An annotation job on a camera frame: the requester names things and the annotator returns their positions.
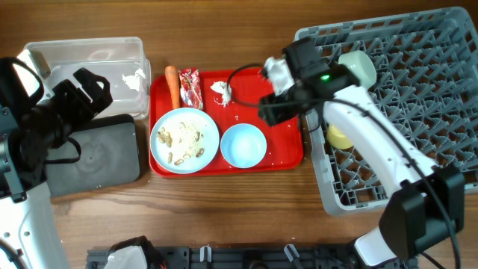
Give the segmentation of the yellow cup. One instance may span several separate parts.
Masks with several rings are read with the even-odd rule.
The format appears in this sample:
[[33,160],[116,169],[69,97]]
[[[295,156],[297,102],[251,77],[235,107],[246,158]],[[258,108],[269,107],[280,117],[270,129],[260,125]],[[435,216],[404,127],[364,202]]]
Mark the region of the yellow cup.
[[348,139],[337,127],[329,125],[326,139],[329,144],[336,149],[349,149],[353,146],[353,143]]

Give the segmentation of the green bowl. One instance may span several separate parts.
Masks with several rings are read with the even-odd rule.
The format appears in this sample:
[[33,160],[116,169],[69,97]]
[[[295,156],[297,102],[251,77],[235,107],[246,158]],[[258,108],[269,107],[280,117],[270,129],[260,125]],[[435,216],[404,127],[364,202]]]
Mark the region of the green bowl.
[[338,63],[347,69],[359,80],[366,89],[375,85],[377,74],[375,66],[369,56],[363,51],[354,51],[342,54]]

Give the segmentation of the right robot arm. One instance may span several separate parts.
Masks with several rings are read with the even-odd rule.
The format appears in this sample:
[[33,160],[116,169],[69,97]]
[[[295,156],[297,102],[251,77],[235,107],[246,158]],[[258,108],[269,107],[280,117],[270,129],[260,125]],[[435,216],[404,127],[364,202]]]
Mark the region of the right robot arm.
[[329,67],[314,42],[302,38],[269,58],[263,75],[273,93],[258,103],[259,116],[275,126],[316,111],[349,139],[378,176],[388,204],[379,225],[353,244],[357,262],[376,267],[424,254],[464,226],[465,179],[453,165],[439,167],[413,146],[369,96],[376,69],[360,50]]

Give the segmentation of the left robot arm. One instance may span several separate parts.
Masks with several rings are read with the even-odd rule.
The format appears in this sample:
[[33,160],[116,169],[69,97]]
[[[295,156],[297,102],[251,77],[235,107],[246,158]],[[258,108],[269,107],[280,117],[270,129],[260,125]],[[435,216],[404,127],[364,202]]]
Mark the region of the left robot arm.
[[44,167],[50,149],[111,103],[109,81],[80,68],[76,87],[66,79],[44,99],[42,84],[28,94],[18,72],[31,68],[18,58],[1,59],[1,265],[9,268],[68,268],[55,227]]

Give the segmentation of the grey dishwasher rack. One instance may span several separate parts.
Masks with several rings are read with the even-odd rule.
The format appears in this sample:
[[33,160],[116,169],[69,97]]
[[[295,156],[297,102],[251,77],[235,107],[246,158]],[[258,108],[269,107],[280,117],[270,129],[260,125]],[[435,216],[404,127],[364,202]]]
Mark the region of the grey dishwasher rack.
[[[326,62],[365,52],[377,72],[370,96],[419,150],[465,175],[477,191],[477,30],[466,9],[449,7],[301,28]],[[355,149],[326,141],[327,125],[306,117],[311,161],[325,211],[356,214],[382,208],[387,197]]]

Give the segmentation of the red serving tray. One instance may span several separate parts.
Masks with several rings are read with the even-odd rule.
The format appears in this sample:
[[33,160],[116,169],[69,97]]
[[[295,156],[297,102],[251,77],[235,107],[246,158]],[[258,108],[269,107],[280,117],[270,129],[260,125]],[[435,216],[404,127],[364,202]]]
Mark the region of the red serving tray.
[[[225,108],[218,104],[220,94],[215,93],[211,86],[217,81],[226,81],[232,70],[204,71],[199,73],[203,111],[217,124],[222,133],[238,123],[249,123],[259,128],[267,141],[267,151],[264,158],[254,167],[240,169],[233,167],[223,158],[220,150],[212,162],[199,172],[189,175],[179,175],[163,168],[153,157],[152,146],[149,153],[149,166],[152,171],[164,178],[179,178],[185,176],[224,176],[233,173],[255,173],[295,168],[304,156],[302,133],[297,117],[274,127],[269,127],[259,116],[257,108],[248,108],[231,101]],[[236,90],[234,96],[244,102],[257,103],[258,100],[273,92],[272,85],[262,78],[259,68],[240,71],[234,76],[231,87]],[[171,111],[170,90],[164,75],[157,77],[150,88],[150,133],[154,124]]]

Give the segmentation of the light blue bowl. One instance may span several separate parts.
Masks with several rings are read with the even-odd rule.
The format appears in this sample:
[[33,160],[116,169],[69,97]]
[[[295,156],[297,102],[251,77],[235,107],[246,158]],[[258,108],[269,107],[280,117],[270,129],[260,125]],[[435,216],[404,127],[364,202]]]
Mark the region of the light blue bowl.
[[267,140],[254,125],[240,123],[228,128],[220,141],[223,158],[233,167],[251,168],[259,164],[267,151]]

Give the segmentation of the crumpled white tissue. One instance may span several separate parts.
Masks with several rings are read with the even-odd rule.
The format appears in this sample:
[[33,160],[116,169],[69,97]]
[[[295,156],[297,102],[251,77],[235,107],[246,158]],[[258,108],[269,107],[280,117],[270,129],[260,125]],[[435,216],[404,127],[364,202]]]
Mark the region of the crumpled white tissue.
[[224,108],[229,104],[232,99],[232,89],[231,87],[224,81],[216,81],[211,85],[211,89],[221,95],[222,101],[220,105]]

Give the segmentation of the red snack wrapper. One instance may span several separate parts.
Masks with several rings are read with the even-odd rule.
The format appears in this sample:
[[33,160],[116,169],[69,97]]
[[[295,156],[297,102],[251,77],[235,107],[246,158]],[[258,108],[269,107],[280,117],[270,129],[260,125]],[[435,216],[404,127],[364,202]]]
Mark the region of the red snack wrapper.
[[180,97],[184,104],[189,107],[202,110],[202,91],[197,68],[182,69],[179,72]]

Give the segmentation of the light blue plate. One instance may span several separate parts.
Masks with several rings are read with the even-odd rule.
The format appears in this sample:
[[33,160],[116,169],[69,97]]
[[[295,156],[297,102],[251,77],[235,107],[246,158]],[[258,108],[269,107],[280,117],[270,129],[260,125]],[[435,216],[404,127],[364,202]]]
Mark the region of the light blue plate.
[[217,124],[205,112],[178,108],[152,127],[150,152],[154,164],[172,174],[191,174],[208,166],[219,149]]

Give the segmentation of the orange carrot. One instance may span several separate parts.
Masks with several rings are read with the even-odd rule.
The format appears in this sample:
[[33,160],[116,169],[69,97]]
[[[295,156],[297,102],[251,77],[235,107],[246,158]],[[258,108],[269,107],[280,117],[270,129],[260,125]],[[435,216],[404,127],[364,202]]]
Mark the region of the orange carrot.
[[172,107],[173,109],[180,108],[179,71],[175,66],[167,66],[164,75],[170,90]]

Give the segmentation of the white tissue in bin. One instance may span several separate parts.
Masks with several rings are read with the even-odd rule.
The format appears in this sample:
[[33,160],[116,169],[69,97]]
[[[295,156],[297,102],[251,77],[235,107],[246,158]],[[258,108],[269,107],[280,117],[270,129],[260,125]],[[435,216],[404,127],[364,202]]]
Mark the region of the white tissue in bin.
[[142,69],[137,69],[133,75],[122,75],[122,80],[131,89],[140,91],[142,88],[143,80],[146,78]]

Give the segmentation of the clear plastic bin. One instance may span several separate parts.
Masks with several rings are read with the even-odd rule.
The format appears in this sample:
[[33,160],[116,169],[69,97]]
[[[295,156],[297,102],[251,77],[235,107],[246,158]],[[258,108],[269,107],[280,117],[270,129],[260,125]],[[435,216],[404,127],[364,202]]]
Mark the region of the clear plastic bin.
[[[50,89],[64,79],[79,85],[72,74],[82,67],[106,78],[111,85],[113,102],[99,118],[129,114],[142,120],[148,116],[151,66],[139,37],[31,42],[25,48],[43,54],[51,70],[46,80]],[[133,75],[137,69],[146,75],[139,92],[131,90],[122,80],[122,75]]]

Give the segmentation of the black tray bin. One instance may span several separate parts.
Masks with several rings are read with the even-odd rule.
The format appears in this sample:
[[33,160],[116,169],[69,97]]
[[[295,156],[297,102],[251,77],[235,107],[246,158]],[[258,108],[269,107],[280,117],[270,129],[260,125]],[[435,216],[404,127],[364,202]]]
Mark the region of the black tray bin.
[[92,120],[70,137],[79,143],[81,154],[70,142],[49,150],[49,160],[80,158],[72,164],[46,165],[53,197],[123,185],[140,177],[137,132],[131,115]]

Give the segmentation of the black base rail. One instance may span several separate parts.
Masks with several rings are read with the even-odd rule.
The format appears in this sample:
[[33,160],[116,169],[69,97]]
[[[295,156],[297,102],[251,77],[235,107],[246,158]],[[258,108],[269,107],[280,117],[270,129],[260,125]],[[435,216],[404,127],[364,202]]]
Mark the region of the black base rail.
[[211,260],[203,262],[198,248],[158,247],[168,268],[184,269],[247,269],[247,268],[365,268],[345,244],[297,247],[298,257],[291,261],[284,247],[280,248],[214,248]]

